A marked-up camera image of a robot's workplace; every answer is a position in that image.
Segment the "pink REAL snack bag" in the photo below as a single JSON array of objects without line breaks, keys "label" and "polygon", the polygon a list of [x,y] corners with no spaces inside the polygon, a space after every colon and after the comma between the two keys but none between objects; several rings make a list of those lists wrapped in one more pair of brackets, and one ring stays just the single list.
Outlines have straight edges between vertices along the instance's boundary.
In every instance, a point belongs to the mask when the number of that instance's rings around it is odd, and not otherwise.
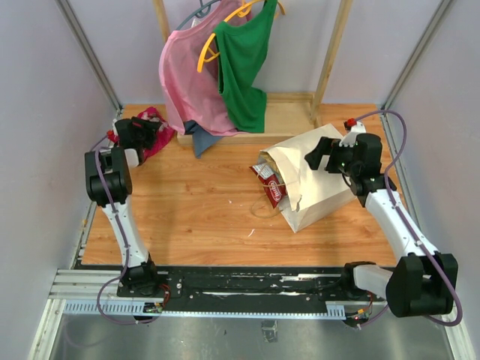
[{"label": "pink REAL snack bag", "polygon": [[[162,132],[156,133],[156,140],[151,149],[125,148],[123,146],[123,136],[126,133],[127,121],[133,117],[144,120],[162,119],[167,123],[167,127]],[[138,164],[140,165],[164,148],[170,142],[176,132],[172,127],[169,126],[168,122],[163,118],[161,113],[153,106],[144,109],[138,115],[132,116],[131,118],[122,118],[119,120],[114,119],[112,122],[112,129],[108,130],[106,135],[107,139],[111,141],[114,146],[121,146],[125,151],[131,149],[135,150],[138,157]]]}]

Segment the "beige paper bag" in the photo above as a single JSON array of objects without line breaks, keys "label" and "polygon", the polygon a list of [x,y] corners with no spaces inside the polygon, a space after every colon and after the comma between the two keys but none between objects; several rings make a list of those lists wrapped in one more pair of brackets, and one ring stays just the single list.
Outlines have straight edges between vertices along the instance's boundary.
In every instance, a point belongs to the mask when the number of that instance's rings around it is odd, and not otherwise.
[{"label": "beige paper bag", "polygon": [[259,164],[270,161],[279,170],[282,188],[286,190],[286,196],[280,201],[280,213],[295,233],[355,199],[340,174],[325,171],[327,157],[321,160],[317,170],[308,166],[305,155],[314,150],[321,137],[343,138],[334,125],[327,124],[259,153]]}]

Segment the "red Chulpi snack bag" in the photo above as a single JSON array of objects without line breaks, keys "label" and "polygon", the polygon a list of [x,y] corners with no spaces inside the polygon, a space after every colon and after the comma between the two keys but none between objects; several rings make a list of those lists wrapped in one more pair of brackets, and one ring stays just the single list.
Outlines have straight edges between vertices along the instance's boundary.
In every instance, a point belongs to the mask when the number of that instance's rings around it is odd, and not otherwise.
[{"label": "red Chulpi snack bag", "polygon": [[286,185],[281,177],[267,163],[255,164],[250,170],[259,179],[272,208],[276,209],[287,195]]}]

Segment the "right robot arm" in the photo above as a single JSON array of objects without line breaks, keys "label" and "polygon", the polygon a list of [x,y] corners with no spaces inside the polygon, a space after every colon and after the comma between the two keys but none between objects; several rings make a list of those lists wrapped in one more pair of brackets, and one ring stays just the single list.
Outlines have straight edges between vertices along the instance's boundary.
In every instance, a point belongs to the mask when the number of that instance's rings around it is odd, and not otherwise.
[{"label": "right robot arm", "polygon": [[397,259],[393,270],[373,262],[351,262],[343,267],[340,292],[356,300],[366,292],[385,299],[396,317],[438,317],[457,311],[450,326],[463,312],[455,291],[458,262],[450,253],[440,253],[421,233],[407,213],[395,184],[382,168],[381,139],[372,133],[357,133],[350,144],[326,136],[320,138],[304,159],[312,170],[326,160],[325,171],[342,175],[353,195],[379,224]]}]

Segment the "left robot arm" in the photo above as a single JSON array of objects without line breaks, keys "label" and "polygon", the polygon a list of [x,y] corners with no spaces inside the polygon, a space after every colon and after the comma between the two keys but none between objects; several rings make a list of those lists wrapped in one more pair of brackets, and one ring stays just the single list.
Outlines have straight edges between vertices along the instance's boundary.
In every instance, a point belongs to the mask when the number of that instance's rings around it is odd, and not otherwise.
[{"label": "left robot arm", "polygon": [[165,125],[160,115],[148,112],[115,120],[112,145],[98,143],[84,154],[87,195],[108,218],[121,251],[118,296],[151,297],[161,288],[156,265],[134,220],[130,169],[145,162]]}]

